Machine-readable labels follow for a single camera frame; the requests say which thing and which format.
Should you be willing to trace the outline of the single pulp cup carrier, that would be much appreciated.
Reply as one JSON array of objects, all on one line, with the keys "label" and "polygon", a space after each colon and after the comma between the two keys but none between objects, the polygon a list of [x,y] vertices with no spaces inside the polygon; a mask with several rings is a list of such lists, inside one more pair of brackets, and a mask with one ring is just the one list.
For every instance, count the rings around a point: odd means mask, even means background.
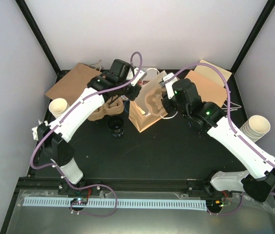
[{"label": "single pulp cup carrier", "polygon": [[164,114],[165,109],[162,105],[162,89],[154,88],[145,96],[145,105],[151,115],[160,116]]}]

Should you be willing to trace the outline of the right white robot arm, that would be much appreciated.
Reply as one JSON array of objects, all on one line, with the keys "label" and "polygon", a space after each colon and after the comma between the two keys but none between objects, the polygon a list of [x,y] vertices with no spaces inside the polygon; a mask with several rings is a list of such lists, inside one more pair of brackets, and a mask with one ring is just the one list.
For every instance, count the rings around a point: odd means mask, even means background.
[{"label": "right white robot arm", "polygon": [[213,102],[201,100],[196,86],[189,79],[164,78],[160,82],[162,105],[170,113],[177,110],[191,127],[206,132],[221,143],[246,168],[240,172],[218,171],[203,184],[204,193],[215,196],[220,191],[245,192],[264,202],[275,189],[275,157],[261,149],[242,133]]}]

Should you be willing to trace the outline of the orange kraft paper bag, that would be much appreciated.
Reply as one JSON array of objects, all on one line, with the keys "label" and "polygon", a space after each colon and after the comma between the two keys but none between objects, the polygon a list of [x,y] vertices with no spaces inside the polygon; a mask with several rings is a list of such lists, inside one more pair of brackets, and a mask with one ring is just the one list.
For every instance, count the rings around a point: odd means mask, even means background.
[{"label": "orange kraft paper bag", "polygon": [[151,115],[145,105],[145,96],[152,89],[161,88],[162,93],[166,91],[166,89],[162,88],[159,83],[167,74],[166,71],[162,71],[156,77],[147,75],[150,80],[142,86],[138,97],[130,102],[129,120],[140,133],[168,115],[166,111],[160,116]]}]

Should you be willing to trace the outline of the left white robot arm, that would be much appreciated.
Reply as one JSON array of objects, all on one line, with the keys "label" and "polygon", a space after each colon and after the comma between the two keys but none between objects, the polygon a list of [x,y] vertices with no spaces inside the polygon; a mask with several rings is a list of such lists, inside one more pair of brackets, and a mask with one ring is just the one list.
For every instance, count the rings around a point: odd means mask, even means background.
[{"label": "left white robot arm", "polygon": [[120,59],[113,61],[111,68],[93,77],[80,97],[58,118],[49,124],[40,124],[37,129],[38,148],[51,160],[51,166],[59,168],[70,182],[69,189],[76,195],[86,189],[83,172],[78,167],[74,149],[70,146],[77,129],[99,107],[112,97],[126,96],[134,100],[140,93],[138,81],[146,71]]}]

